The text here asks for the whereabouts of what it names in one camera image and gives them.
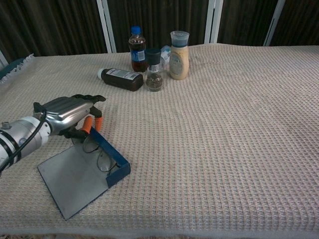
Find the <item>pepper grinder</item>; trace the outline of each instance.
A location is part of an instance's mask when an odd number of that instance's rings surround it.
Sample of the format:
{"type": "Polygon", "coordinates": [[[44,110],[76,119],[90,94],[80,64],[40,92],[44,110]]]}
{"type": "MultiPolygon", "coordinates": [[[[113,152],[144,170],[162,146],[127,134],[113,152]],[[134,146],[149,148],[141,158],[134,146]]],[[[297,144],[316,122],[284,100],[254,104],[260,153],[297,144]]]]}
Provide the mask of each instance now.
{"type": "Polygon", "coordinates": [[[149,64],[146,86],[150,91],[159,91],[163,86],[163,78],[160,73],[160,54],[157,48],[146,49],[145,56],[149,64]]]}

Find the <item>eyeglasses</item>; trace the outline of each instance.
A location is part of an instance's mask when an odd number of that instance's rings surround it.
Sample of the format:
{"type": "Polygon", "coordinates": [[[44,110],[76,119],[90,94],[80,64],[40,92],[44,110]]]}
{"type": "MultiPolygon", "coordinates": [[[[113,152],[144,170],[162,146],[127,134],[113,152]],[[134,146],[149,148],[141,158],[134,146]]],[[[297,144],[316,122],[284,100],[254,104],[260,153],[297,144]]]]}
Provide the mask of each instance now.
{"type": "Polygon", "coordinates": [[[107,175],[109,175],[115,167],[119,168],[119,165],[111,155],[104,151],[90,135],[88,135],[83,142],[83,151],[92,154],[92,156],[96,154],[96,166],[101,172],[108,173],[107,175]]]}

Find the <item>black curtain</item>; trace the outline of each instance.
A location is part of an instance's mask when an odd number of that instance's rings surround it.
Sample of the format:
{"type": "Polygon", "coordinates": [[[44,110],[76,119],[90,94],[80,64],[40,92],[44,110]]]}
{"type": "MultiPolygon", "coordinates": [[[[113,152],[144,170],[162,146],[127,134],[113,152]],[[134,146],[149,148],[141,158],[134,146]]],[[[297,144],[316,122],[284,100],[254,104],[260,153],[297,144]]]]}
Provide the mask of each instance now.
{"type": "Polygon", "coordinates": [[[224,0],[219,43],[262,46],[277,0],[224,0]]]}
{"type": "Polygon", "coordinates": [[[147,47],[171,45],[170,32],[190,33],[189,45],[204,43],[208,0],[108,0],[117,52],[128,52],[131,26],[139,25],[147,47]]]}
{"type": "Polygon", "coordinates": [[[319,0],[286,0],[270,45],[319,45],[319,0]]]}
{"type": "Polygon", "coordinates": [[[107,52],[95,0],[0,0],[0,32],[8,62],[107,52]]]}

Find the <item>waffle-weave fabric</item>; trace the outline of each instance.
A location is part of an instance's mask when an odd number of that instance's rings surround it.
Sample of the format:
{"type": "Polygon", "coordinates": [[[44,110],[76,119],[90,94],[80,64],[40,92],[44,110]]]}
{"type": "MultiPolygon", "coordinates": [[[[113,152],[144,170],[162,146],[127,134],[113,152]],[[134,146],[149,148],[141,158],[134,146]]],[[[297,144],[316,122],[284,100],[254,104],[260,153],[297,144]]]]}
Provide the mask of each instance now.
{"type": "Polygon", "coordinates": [[[189,50],[187,78],[164,74],[156,93],[98,79],[131,70],[129,53],[36,57],[0,121],[32,115],[33,102],[103,95],[101,134],[131,174],[65,221],[36,168],[72,145],[52,136],[2,173],[0,234],[319,237],[319,46],[189,50]]]}

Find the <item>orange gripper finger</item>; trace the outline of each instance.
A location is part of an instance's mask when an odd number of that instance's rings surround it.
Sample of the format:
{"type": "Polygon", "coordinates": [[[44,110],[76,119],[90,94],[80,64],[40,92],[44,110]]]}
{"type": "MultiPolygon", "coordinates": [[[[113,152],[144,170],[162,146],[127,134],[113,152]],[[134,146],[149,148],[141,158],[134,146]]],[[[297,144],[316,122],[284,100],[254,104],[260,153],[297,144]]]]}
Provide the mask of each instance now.
{"type": "Polygon", "coordinates": [[[102,128],[103,117],[95,117],[95,130],[99,132],[102,128]]]}
{"type": "Polygon", "coordinates": [[[84,124],[83,124],[81,130],[90,134],[92,123],[93,123],[92,116],[87,116],[84,120],[84,124]]]}

